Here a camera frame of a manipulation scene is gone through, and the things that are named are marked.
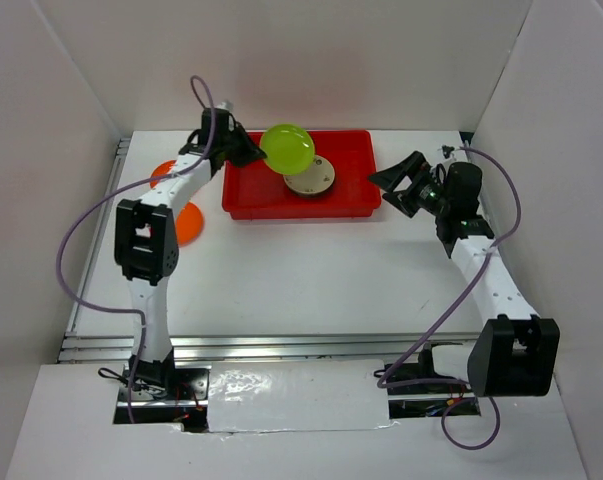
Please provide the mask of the cream plate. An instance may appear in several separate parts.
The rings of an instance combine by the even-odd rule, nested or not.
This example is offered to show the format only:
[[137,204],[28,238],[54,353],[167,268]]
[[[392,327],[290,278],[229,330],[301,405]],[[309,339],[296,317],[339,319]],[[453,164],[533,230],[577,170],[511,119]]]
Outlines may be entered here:
[[285,185],[293,193],[302,197],[319,196],[329,191],[336,179],[332,163],[315,155],[308,168],[296,175],[284,175]]

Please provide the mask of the green plate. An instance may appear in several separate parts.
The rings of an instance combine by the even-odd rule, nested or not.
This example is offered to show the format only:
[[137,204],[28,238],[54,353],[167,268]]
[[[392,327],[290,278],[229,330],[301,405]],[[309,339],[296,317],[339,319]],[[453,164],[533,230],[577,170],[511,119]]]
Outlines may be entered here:
[[259,148],[265,154],[265,164],[275,173],[285,176],[306,171],[315,155],[310,134],[294,124],[278,124],[266,130]]

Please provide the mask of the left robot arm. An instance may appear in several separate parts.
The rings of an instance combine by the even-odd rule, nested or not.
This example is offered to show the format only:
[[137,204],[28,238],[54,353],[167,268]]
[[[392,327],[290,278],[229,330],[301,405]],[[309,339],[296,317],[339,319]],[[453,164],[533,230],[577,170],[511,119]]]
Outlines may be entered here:
[[167,320],[168,281],[179,260],[176,218],[226,162],[245,167],[264,157],[228,103],[206,108],[171,169],[138,199],[123,199],[116,207],[114,258],[127,280],[132,310],[140,315],[130,380],[142,382],[157,399],[178,387]]

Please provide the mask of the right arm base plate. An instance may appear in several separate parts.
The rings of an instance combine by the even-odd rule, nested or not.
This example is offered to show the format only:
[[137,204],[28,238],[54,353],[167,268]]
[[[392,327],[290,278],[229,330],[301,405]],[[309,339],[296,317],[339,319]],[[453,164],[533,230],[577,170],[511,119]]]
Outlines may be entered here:
[[463,396],[471,389],[466,381],[449,376],[441,376],[427,371],[417,363],[405,363],[387,380],[391,384],[388,394],[425,395],[425,394],[460,394]]

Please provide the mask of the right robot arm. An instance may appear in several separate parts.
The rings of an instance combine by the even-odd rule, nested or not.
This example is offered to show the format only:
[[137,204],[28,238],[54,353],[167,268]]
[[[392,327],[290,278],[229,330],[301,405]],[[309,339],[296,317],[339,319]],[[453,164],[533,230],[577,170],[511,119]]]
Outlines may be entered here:
[[448,319],[472,298],[482,322],[470,346],[431,342],[434,332],[427,330],[409,350],[419,355],[419,385],[436,392],[451,380],[465,383],[478,397],[546,395],[560,330],[527,302],[501,258],[500,244],[515,231],[496,236],[480,214],[481,169],[463,161],[433,167],[415,151],[369,179],[404,215],[426,211],[434,217],[437,238],[467,283],[442,317]]

